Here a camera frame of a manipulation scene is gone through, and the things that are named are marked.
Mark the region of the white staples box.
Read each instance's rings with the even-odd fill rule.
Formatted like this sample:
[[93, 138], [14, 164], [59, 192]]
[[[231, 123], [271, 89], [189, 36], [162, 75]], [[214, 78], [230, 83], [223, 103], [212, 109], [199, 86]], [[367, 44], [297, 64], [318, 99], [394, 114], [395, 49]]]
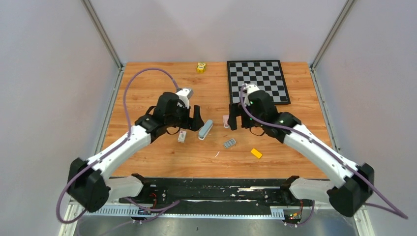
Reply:
[[184, 143], [185, 142], [185, 139], [186, 139], [186, 134], [187, 134], [186, 131], [180, 130], [179, 131], [179, 136], [178, 136], [178, 142]]

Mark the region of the grey staples tray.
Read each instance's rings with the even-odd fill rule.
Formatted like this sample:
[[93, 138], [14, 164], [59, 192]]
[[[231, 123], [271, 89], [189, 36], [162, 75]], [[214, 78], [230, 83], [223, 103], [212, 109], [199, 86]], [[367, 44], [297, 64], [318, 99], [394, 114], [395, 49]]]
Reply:
[[236, 140], [234, 138], [231, 138], [229, 140], [227, 140], [223, 145], [226, 149], [229, 149], [231, 147], [233, 147], [236, 144]]

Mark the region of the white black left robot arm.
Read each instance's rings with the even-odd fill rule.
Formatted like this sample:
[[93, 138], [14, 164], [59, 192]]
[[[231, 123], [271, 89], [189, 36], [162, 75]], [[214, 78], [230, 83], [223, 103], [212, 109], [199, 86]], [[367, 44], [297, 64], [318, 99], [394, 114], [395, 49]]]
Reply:
[[181, 88], [164, 92], [156, 106], [151, 106], [128, 131], [104, 151], [82, 160], [76, 158], [69, 168], [67, 193], [88, 212], [96, 212], [107, 201], [133, 197], [139, 203], [150, 199], [150, 189], [138, 176], [112, 179], [114, 171], [133, 154], [167, 133], [168, 128], [198, 131], [204, 122], [200, 107], [194, 105], [190, 117], [193, 90]]

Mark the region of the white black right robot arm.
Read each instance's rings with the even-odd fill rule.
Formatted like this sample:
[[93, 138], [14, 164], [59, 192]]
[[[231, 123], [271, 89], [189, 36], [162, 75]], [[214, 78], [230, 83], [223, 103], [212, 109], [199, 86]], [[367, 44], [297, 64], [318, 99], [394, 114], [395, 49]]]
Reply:
[[374, 169], [343, 157], [315, 135], [293, 114], [279, 112], [272, 97], [263, 90], [250, 90], [242, 102], [229, 105], [228, 125], [237, 129], [237, 117], [243, 128], [260, 127], [318, 167], [328, 178], [311, 180], [292, 176], [281, 191], [281, 199], [294, 205], [300, 199], [330, 204], [340, 214], [352, 217], [373, 194]]

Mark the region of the pink white small stapler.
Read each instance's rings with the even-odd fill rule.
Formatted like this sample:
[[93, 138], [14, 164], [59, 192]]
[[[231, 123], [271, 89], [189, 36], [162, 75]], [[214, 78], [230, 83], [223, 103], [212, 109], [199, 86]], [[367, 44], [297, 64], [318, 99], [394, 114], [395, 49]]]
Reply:
[[228, 118], [229, 118], [228, 115], [223, 116], [223, 126], [224, 126], [224, 128], [229, 128]]

